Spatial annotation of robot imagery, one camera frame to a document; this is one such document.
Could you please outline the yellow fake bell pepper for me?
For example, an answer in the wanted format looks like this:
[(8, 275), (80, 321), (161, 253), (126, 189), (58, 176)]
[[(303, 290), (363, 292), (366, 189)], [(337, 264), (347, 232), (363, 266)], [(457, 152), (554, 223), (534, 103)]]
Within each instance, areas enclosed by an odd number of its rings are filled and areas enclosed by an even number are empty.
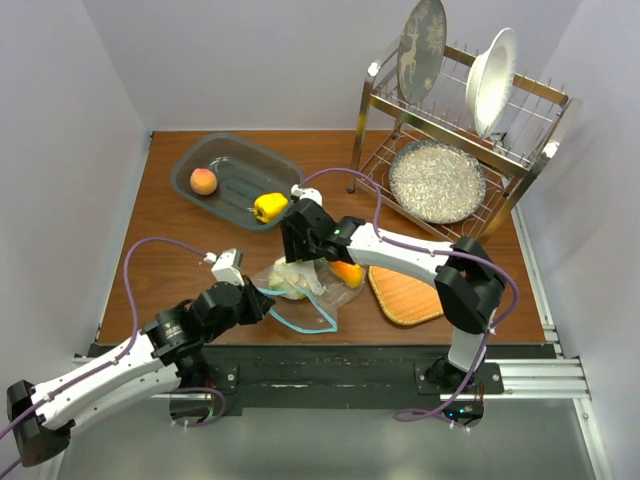
[(288, 206), (288, 203), (288, 198), (280, 192), (260, 195), (253, 204), (254, 217), (257, 221), (268, 224), (279, 217)]

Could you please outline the clear zip top bag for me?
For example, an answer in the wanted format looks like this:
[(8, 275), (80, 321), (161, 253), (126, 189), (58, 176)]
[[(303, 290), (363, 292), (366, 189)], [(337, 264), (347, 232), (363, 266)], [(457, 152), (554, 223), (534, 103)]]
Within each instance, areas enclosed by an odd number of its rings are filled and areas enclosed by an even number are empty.
[(288, 263), (280, 257), (252, 281), (274, 300), (269, 314), (281, 325), (305, 335), (335, 333), (340, 309), (365, 284), (366, 268), (323, 259)]

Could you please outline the fake brown egg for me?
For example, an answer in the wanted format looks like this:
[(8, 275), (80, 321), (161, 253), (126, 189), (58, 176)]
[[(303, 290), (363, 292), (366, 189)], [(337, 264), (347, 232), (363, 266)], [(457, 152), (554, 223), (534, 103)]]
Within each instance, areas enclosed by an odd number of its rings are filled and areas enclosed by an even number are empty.
[(190, 175), (189, 184), (195, 194), (208, 196), (216, 191), (218, 180), (214, 172), (208, 168), (196, 168)]

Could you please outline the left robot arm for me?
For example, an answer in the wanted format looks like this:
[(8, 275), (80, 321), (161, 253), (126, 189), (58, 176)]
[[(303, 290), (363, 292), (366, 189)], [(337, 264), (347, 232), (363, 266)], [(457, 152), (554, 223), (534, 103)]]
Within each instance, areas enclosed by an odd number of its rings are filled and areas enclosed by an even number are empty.
[(274, 301), (249, 279), (217, 282), (194, 300), (157, 314), (131, 338), (81, 367), (6, 392), (18, 464), (29, 468), (63, 452), (73, 434), (140, 398), (171, 391), (206, 391), (211, 368), (205, 344), (235, 326), (260, 322)]

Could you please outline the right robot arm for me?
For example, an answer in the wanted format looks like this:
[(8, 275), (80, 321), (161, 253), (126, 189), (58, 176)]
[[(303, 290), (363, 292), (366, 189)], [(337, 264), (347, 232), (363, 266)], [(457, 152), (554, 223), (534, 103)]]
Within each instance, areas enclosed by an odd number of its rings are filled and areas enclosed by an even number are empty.
[(345, 216), (334, 220), (311, 199), (295, 201), (280, 222), (286, 261), (323, 259), (381, 267), (433, 288), (453, 326), (445, 379), (459, 393), (481, 380), (490, 322), (501, 303), (505, 281), (478, 242), (433, 242), (379, 229)]

